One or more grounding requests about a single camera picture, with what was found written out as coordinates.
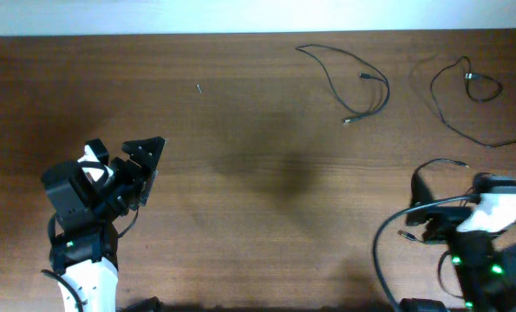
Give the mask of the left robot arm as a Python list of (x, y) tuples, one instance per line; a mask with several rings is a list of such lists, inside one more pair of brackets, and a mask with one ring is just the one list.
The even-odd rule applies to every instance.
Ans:
[(55, 212), (48, 221), (50, 269), (67, 311), (115, 311), (118, 243), (114, 221), (147, 204), (166, 139), (122, 144), (125, 159), (111, 158), (99, 139), (85, 143), (79, 159), (64, 161), (41, 177)]

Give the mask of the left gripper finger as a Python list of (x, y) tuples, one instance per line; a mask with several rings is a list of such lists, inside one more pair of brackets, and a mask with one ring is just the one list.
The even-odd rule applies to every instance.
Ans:
[(144, 182), (139, 196), (139, 206), (145, 206), (147, 204), (147, 201), (153, 188), (153, 183), (157, 178), (158, 173), (159, 172), (157, 170), (153, 171), (153, 173)]
[(121, 150), (142, 169), (154, 173), (160, 161), (166, 140), (160, 136), (144, 140), (130, 140), (122, 144)]

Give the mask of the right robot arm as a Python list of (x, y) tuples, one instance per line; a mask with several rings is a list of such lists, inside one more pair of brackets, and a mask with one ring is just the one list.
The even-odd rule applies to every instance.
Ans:
[(462, 299), (473, 311), (516, 309), (516, 285), (493, 240), (516, 223), (516, 179), (479, 172), (461, 205), (443, 206), (423, 179), (413, 177), (413, 212), (405, 225), (423, 224), (424, 244), (445, 244)]

